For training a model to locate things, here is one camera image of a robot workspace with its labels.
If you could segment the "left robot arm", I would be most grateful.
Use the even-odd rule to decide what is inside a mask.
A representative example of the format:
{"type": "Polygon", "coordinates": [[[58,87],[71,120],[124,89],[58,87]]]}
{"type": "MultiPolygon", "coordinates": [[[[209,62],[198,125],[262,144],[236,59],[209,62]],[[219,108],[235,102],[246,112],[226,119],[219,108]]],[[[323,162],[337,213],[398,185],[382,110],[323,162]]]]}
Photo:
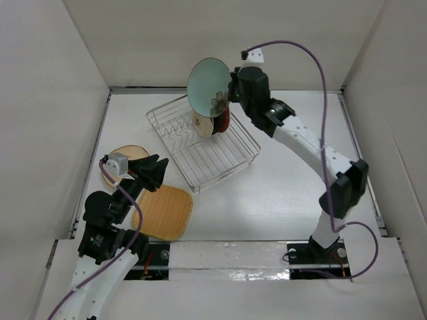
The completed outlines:
{"type": "Polygon", "coordinates": [[[147,260],[149,239],[141,233],[144,218],[137,200],[142,191],[162,186],[168,163],[157,154],[131,160],[110,153],[99,160],[115,191],[95,191],[85,200],[85,229],[69,291],[50,319],[102,319],[131,268],[147,260]]]}

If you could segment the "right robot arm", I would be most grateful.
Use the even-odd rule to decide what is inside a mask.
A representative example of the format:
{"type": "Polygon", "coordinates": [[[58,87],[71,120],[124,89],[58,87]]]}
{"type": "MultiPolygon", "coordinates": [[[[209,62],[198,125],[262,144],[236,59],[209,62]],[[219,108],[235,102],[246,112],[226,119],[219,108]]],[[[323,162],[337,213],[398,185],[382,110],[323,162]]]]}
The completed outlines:
{"type": "Polygon", "coordinates": [[[229,101],[239,103],[256,128],[292,150],[326,184],[319,198],[322,213],[308,245],[311,259],[325,261],[349,212],[365,193],[367,162],[352,161],[322,144],[288,104],[271,97],[268,76],[259,67],[236,67],[230,75],[229,101]]]}

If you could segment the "red and teal floral plate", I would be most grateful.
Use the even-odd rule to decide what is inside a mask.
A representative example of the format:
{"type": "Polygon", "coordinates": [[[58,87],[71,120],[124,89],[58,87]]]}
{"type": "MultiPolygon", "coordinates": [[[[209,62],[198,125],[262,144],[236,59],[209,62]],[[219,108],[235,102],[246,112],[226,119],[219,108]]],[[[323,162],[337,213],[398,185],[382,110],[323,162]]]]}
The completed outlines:
{"type": "Polygon", "coordinates": [[[227,108],[224,113],[220,116],[219,119],[219,127],[218,127],[218,133],[225,132],[230,125],[230,109],[227,108]]]}

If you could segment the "small black plate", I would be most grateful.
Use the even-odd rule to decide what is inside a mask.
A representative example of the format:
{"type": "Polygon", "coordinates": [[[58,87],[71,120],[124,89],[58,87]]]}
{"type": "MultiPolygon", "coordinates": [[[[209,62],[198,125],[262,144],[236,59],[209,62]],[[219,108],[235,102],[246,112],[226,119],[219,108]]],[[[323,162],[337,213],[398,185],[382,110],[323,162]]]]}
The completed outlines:
{"type": "Polygon", "coordinates": [[[222,116],[213,118],[213,131],[212,134],[215,135],[219,132],[222,126],[222,116]]]}

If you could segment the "gold rimmed cream plate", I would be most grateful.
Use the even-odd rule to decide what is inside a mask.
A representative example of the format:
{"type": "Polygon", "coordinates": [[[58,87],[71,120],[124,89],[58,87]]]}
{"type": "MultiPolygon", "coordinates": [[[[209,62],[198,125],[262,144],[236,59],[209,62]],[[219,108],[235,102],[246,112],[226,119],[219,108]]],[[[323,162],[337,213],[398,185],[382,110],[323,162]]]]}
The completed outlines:
{"type": "Polygon", "coordinates": [[[209,117],[202,117],[195,111],[192,114],[193,126],[197,134],[201,138],[209,138],[214,132],[214,122],[209,117]]]}

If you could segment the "light green flower bowl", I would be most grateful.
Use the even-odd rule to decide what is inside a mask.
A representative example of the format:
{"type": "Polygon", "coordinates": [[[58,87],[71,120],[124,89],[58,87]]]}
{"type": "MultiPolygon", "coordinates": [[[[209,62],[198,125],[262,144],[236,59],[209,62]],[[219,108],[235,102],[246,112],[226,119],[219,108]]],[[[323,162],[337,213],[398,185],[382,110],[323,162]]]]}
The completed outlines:
{"type": "Polygon", "coordinates": [[[213,57],[199,61],[187,80],[187,98],[191,108],[202,117],[222,115],[229,103],[230,81],[230,71],[223,61],[213,57]]]}

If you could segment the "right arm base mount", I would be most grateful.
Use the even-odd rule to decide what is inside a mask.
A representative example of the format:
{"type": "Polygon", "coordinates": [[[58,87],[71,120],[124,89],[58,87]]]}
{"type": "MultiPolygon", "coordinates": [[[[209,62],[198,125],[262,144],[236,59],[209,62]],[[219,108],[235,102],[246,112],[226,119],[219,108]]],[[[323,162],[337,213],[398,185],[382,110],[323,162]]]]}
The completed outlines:
{"type": "Polygon", "coordinates": [[[286,243],[282,261],[289,265],[291,280],[345,278],[351,275],[344,241],[323,249],[311,239],[286,243]]]}

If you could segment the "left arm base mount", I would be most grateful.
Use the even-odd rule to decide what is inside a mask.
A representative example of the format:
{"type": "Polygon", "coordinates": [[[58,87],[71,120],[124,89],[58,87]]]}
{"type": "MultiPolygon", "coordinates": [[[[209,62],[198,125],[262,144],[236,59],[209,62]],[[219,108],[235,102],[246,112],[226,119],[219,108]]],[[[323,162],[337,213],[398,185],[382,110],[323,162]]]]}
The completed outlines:
{"type": "Polygon", "coordinates": [[[140,260],[125,276],[126,281],[163,281],[169,279],[170,243],[154,241],[144,260],[140,260]]]}

